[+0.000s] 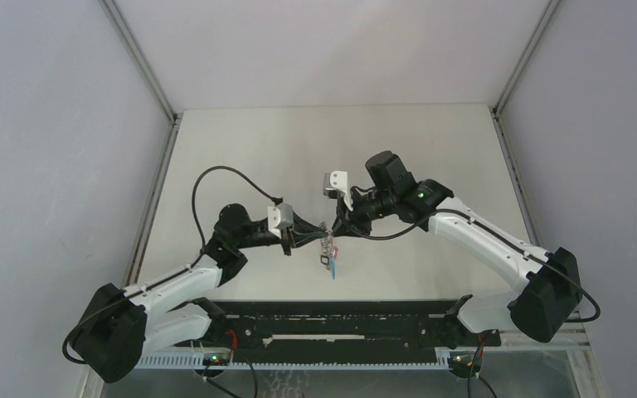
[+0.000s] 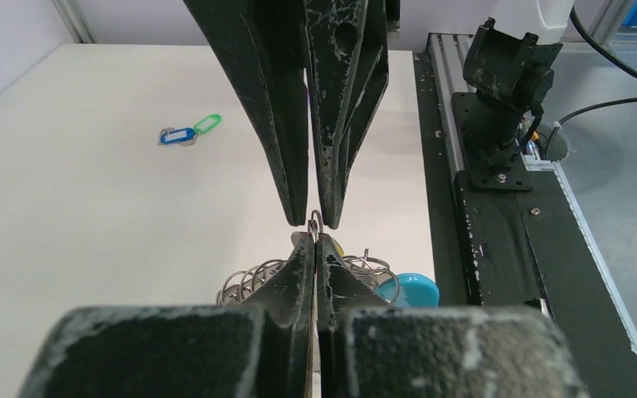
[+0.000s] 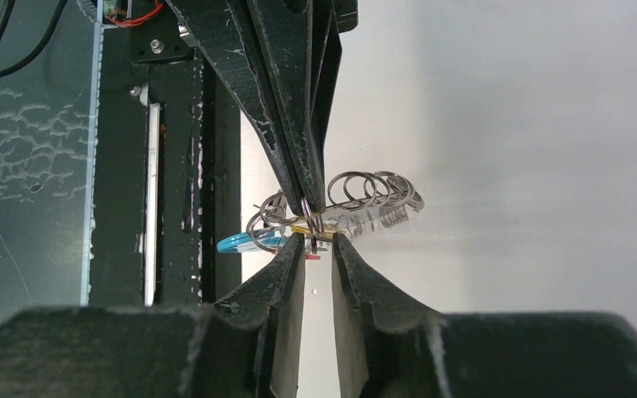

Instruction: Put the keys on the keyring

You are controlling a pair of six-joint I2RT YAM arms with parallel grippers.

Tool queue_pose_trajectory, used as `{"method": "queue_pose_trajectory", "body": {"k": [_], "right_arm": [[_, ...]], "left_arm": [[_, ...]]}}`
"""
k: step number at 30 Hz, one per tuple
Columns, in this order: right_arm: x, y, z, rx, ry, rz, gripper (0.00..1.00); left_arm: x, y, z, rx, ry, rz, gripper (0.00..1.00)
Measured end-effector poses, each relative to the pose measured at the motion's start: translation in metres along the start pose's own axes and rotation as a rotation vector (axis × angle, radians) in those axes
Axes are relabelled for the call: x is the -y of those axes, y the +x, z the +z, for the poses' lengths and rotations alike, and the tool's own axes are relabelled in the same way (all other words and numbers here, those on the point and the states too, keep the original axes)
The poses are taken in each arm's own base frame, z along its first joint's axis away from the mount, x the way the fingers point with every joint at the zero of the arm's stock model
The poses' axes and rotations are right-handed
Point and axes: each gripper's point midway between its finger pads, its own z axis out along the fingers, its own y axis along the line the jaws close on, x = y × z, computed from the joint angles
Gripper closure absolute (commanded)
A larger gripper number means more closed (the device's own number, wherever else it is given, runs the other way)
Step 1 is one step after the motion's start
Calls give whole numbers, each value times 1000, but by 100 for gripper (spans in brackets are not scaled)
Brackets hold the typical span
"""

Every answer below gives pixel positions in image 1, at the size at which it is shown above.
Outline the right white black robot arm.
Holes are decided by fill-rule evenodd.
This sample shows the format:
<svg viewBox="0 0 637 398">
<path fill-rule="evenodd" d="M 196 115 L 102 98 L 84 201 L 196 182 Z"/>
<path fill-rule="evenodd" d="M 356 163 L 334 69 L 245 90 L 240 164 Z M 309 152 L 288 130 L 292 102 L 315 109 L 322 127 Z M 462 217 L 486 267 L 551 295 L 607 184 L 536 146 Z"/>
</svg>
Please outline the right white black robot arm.
<svg viewBox="0 0 637 398">
<path fill-rule="evenodd" d="M 408 225 L 445 238 L 487 265 L 508 284 L 500 294 L 466 294 L 446 313 L 440 333 L 447 347 L 469 344 L 479 333 L 515 328 L 550 342 L 570 321 L 584 294 L 576 257 L 520 240 L 466 206 L 432 179 L 418 181 L 392 151 L 365 163 L 373 186 L 352 186 L 344 171 L 328 172 L 323 193 L 337 202 L 333 234 L 374 240 L 372 223 L 397 216 Z"/>
</svg>

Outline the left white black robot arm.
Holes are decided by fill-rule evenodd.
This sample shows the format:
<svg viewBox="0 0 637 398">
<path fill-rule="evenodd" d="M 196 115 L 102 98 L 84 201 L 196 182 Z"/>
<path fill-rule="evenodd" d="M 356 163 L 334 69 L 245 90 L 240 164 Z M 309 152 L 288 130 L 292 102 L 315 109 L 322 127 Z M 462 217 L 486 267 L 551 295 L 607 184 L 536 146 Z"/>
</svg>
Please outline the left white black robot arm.
<svg viewBox="0 0 637 398">
<path fill-rule="evenodd" d="M 240 273 L 247 263 L 242 251 L 279 245 L 290 255 L 326 236 L 326 228 L 296 216 L 286 203 L 269 206 L 266 218 L 258 221 L 241 204 L 225 206 L 211 238 L 191 262 L 148 282 L 98 288 L 65 337 L 62 353 L 113 383 L 151 352 L 197 339 L 217 345 L 226 335 L 226 324 L 215 306 L 197 300 Z"/>
</svg>

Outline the metal key organizer with rings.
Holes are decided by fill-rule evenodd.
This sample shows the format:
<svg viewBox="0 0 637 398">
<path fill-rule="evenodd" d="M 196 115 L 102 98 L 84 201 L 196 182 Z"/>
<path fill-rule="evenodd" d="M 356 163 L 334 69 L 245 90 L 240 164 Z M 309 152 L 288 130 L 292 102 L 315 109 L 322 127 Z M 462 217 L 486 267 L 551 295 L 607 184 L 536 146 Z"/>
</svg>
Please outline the metal key organizer with rings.
<svg viewBox="0 0 637 398">
<path fill-rule="evenodd" d="M 332 234 L 332 231 L 328 228 L 327 224 L 324 223 L 328 229 L 328 232 Z M 321 251 L 319 256 L 319 261 L 323 265 L 323 267 L 330 273 L 331 279 L 335 280 L 337 278 L 337 258 L 333 258 L 333 248 L 337 247 L 334 243 L 334 237 L 327 239 L 322 239 L 319 241 L 321 245 Z"/>
</svg>

